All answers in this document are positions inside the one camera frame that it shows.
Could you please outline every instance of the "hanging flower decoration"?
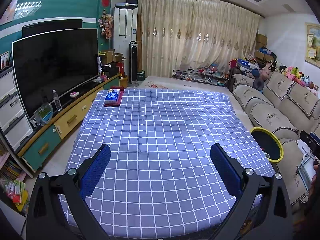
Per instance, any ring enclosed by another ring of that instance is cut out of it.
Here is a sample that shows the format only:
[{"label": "hanging flower decoration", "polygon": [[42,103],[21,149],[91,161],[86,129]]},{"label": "hanging flower decoration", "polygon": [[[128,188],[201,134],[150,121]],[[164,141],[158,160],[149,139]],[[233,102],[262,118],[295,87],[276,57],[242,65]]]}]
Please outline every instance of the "hanging flower decoration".
[{"label": "hanging flower decoration", "polygon": [[98,20],[99,26],[102,28],[101,29],[101,35],[106,36],[106,40],[110,39],[112,36],[112,22],[113,22],[113,17],[111,14],[107,14],[105,10],[103,10],[101,18]]}]

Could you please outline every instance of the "sofa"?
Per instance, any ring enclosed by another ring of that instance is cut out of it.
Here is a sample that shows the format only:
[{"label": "sofa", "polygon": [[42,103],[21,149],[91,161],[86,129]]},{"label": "sofa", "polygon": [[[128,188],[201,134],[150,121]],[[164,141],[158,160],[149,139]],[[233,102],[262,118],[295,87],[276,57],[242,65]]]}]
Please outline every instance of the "sofa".
[{"label": "sofa", "polygon": [[269,75],[262,93],[253,88],[254,79],[241,74],[233,78],[232,94],[253,125],[271,131],[283,146],[284,158],[273,167],[284,179],[291,204],[306,201],[308,190],[297,174],[303,159],[297,141],[303,130],[320,137],[320,100],[279,72]]}]

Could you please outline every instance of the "teal cabinet door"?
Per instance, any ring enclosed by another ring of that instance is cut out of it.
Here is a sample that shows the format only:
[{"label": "teal cabinet door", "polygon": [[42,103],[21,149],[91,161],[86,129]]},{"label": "teal cabinet door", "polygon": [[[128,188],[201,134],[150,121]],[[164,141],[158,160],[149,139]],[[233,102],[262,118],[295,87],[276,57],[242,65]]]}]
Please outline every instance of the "teal cabinet door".
[{"label": "teal cabinet door", "polygon": [[60,142],[61,138],[53,124],[30,146],[23,158],[36,171]]},{"label": "teal cabinet door", "polygon": [[105,84],[105,85],[103,86],[103,90],[108,90],[108,89],[110,89],[112,86],[116,86],[116,87],[119,86],[119,77],[117,77],[117,78],[111,80],[110,82],[108,82],[107,84]]}]

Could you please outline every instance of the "metal screw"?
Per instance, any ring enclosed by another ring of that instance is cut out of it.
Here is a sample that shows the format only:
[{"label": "metal screw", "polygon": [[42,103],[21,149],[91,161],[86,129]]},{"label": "metal screw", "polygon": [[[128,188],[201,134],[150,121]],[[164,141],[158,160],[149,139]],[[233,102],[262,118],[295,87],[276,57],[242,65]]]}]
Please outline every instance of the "metal screw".
[{"label": "metal screw", "polygon": [[73,175],[73,174],[75,174],[76,172],[77,172],[77,170],[74,169],[74,168],[71,168],[70,170],[68,170],[68,174],[69,174],[69,175]]},{"label": "metal screw", "polygon": [[253,169],[245,169],[245,173],[248,175],[252,175],[253,174]]},{"label": "metal screw", "polygon": [[45,177],[45,173],[44,172],[41,172],[38,176],[39,179],[43,179]]},{"label": "metal screw", "polygon": [[281,174],[279,174],[279,173],[276,173],[276,179],[282,179],[282,176],[281,176]]}]

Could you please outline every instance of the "cabinet handle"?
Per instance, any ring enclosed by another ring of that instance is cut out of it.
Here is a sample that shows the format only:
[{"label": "cabinet handle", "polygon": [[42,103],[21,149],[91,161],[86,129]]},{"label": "cabinet handle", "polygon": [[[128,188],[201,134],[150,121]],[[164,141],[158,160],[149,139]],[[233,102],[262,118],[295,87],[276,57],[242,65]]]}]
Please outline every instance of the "cabinet handle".
[{"label": "cabinet handle", "polygon": [[27,135],[25,138],[23,138],[23,140],[19,143],[19,145],[24,144],[25,140],[27,140],[29,138],[29,136]]},{"label": "cabinet handle", "polygon": [[17,121],[18,119],[19,119],[19,117],[16,116],[16,117],[9,123],[9,126],[12,125],[12,124],[13,124],[15,121]]},{"label": "cabinet handle", "polygon": [[59,133],[59,134],[62,133],[62,132],[61,132],[61,129],[60,129],[60,126],[58,126],[58,125],[57,125],[57,130],[58,130],[58,133]]},{"label": "cabinet handle", "polygon": [[6,101],[9,97],[10,97],[10,94],[7,94],[4,98],[2,98],[2,99],[0,100],[0,104],[1,104],[2,102]]},{"label": "cabinet handle", "polygon": [[77,115],[75,114],[73,117],[71,117],[71,118],[67,121],[67,124],[70,125],[76,118],[77,118]]},{"label": "cabinet handle", "polygon": [[45,144],[41,147],[41,149],[38,151],[38,153],[39,153],[40,155],[42,155],[42,154],[48,149],[48,147],[49,147],[49,143],[45,143]]}]

